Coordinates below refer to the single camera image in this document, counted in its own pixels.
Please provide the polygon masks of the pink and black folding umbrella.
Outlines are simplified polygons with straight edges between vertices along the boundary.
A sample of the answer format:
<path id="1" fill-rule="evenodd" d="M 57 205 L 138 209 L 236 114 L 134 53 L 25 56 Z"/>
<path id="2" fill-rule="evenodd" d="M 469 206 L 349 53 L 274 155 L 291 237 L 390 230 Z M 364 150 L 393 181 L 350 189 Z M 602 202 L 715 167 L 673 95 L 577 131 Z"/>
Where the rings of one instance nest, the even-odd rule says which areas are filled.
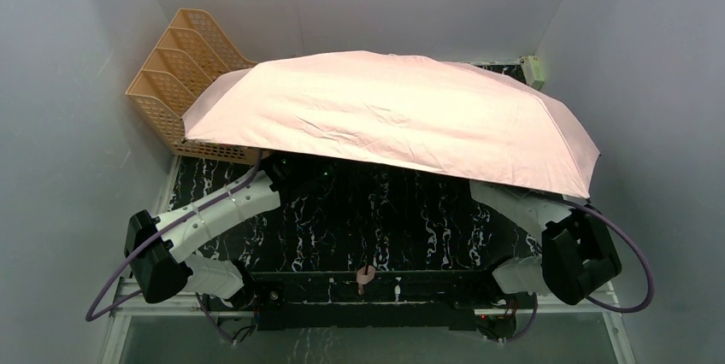
<path id="1" fill-rule="evenodd" d="M 218 77 L 190 141 L 406 167 L 587 198 L 600 152 L 562 102 L 462 62 L 357 50 Z"/>

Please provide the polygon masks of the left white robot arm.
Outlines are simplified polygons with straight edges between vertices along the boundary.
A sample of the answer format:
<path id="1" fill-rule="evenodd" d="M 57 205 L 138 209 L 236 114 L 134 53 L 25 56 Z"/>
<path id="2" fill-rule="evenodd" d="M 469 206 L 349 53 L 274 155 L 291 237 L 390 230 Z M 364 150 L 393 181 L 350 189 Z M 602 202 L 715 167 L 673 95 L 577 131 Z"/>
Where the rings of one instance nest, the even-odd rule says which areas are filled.
<path id="1" fill-rule="evenodd" d="M 245 220 L 280 206 L 280 194 L 263 171 L 250 170 L 196 202 L 151 215 L 143 210 L 128 223 L 124 255 L 147 303 L 164 302 L 182 291 L 217 296 L 245 306 L 253 281 L 239 262 L 196 253 L 210 240 Z"/>

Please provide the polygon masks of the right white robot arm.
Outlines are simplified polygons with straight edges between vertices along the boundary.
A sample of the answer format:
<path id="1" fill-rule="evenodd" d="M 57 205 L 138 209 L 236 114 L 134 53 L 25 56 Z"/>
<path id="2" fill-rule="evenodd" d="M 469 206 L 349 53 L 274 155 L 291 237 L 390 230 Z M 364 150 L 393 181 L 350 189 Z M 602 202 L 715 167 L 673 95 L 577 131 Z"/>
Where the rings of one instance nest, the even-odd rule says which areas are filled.
<path id="1" fill-rule="evenodd" d="M 508 185 L 469 182 L 471 197 L 531 235 L 540 254 L 493 265 L 493 288 L 502 294 L 553 295 L 575 305 L 615 278 L 622 264 L 608 226 L 559 195 L 542 196 Z"/>

